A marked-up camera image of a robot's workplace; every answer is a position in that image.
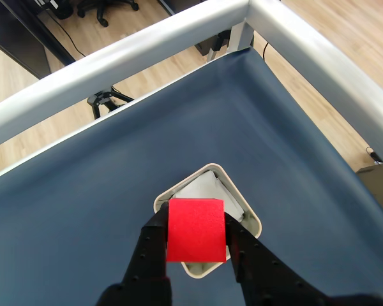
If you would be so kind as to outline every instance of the chair wheel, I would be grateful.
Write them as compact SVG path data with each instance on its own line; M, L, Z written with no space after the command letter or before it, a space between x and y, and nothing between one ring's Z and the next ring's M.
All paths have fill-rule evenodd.
M107 27L107 26L109 26L109 24L108 24L108 22L107 22L106 19L101 19L101 20L100 20L100 24L101 24L101 26L103 26L103 27Z
M83 10L78 10L77 15L78 15L79 17L81 17L81 18L84 18L84 17L85 17L85 11L83 11Z

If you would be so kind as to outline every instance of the white tray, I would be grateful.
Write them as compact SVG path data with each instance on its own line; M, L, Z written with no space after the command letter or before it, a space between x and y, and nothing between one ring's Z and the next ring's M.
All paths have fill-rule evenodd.
M202 175L203 173L209 170L214 172L216 177L220 180L220 182L223 183L223 185L227 188L227 190L230 191L230 194L233 195L233 197L239 203L241 208L244 210L244 218L241 221L241 225L243 225L252 235L254 235L255 238L258 238L262 230L260 219L257 217L257 215L251 209L247 201L238 191L237 187L233 184L230 177L225 173L224 169L218 164L205 165L200 170L197 170L195 173L185 178L180 183L176 184L175 186L171 187L170 189L168 189L167 191L159 195L153 203L154 212L157 213L161 205L165 203L166 201L169 201L175 193L180 191L183 187L188 185L191 181L193 181L199 175ZM230 252L228 247L226 247L226 255L227 255L226 257L227 260L229 260ZM205 277L207 274L209 274L214 269L219 267L222 263L183 263L182 262L181 264L183 265L184 270L189 276L195 279L201 279L202 277Z

